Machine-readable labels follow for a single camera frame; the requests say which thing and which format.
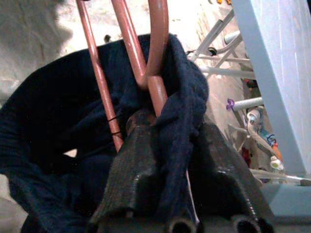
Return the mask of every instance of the pink metal rod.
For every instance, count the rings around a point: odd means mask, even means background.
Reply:
[[[169,36],[167,2],[166,0],[149,0],[151,38],[147,65],[125,0],[112,0],[112,4],[136,82],[141,89],[149,90],[155,115],[158,117],[168,98],[160,76]]]
[[[89,22],[86,6],[83,0],[76,0],[76,1],[77,1],[84,33],[86,35],[86,41],[87,41],[88,50],[91,56],[97,85],[100,90],[101,98],[104,104],[104,109],[105,109],[107,119],[109,122],[109,127],[112,133],[113,142],[115,144],[116,150],[119,151],[123,144],[122,135],[120,133],[120,128],[119,128],[119,125],[116,119],[116,114],[113,109],[113,105],[112,105],[111,97],[109,94],[109,89],[108,89],[108,85],[106,82],[106,78],[103,72],[103,68],[99,60],[98,51],[97,51],[95,39],[93,36],[91,24]]]

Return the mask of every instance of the white surface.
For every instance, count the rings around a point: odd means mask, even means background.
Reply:
[[[311,16],[305,0],[233,7],[287,172],[311,172]]]

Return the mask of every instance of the white metal rod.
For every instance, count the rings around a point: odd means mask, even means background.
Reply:
[[[231,76],[231,77],[256,80],[254,72],[251,72],[251,71],[220,69],[220,68],[214,68],[214,67],[200,67],[200,69],[203,73],[219,74],[219,75],[226,75],[226,76]]]
[[[248,100],[235,101],[232,107],[233,111],[238,111],[242,109],[252,108],[256,106],[263,105],[262,97],[251,98]]]
[[[217,63],[215,68],[219,68],[224,61],[230,56],[230,54],[233,52],[233,50],[242,42],[242,35],[239,34],[236,38],[233,39],[233,41],[230,43],[229,50],[223,55],[223,57],[220,59],[220,61]]]
[[[198,59],[205,59],[205,60],[213,60],[213,61],[219,61],[221,57],[215,57],[215,56],[200,56]],[[246,58],[227,58],[225,62],[236,62],[236,63],[250,63],[249,59]]]
[[[191,61],[195,61],[198,56],[204,52],[207,52],[210,44],[215,40],[215,38],[220,34],[220,32],[227,26],[234,16],[234,11],[231,10],[228,15],[223,20],[218,20],[216,24],[212,27],[210,32],[204,38],[203,42],[200,44],[198,49],[193,53],[193,56],[190,58]]]

